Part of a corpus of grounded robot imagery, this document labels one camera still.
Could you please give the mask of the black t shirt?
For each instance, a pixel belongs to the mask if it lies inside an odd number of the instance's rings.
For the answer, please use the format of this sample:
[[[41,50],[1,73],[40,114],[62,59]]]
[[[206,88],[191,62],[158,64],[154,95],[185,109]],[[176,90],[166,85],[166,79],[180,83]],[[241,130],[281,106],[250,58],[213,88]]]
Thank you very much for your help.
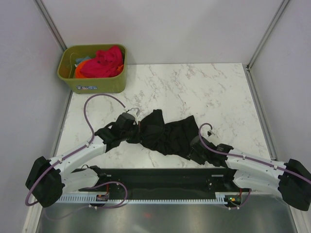
[[[153,110],[139,123],[140,143],[163,155],[187,157],[191,141],[198,136],[198,126],[193,115],[179,121],[165,123],[162,110]]]

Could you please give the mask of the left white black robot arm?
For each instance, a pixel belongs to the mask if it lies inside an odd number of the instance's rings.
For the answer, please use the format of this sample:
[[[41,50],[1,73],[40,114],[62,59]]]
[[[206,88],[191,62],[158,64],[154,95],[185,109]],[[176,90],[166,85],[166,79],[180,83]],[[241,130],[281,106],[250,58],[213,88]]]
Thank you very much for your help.
[[[123,141],[138,141],[138,120],[122,113],[115,122],[98,129],[89,141],[57,157],[37,158],[26,180],[29,189],[42,207],[56,203],[68,192],[83,188],[105,189],[107,180],[97,166],[77,171],[89,160],[118,147]]]

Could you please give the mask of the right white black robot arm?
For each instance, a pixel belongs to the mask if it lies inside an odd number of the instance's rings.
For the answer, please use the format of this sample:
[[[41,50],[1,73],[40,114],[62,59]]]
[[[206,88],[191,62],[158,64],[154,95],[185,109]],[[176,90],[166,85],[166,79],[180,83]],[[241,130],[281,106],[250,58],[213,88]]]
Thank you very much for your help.
[[[189,158],[198,164],[209,163],[224,167],[228,173],[223,187],[228,191],[236,188],[252,189],[273,194],[288,205],[308,211],[311,205],[311,174],[301,162],[262,159],[230,145],[214,145],[201,136],[190,143]]]

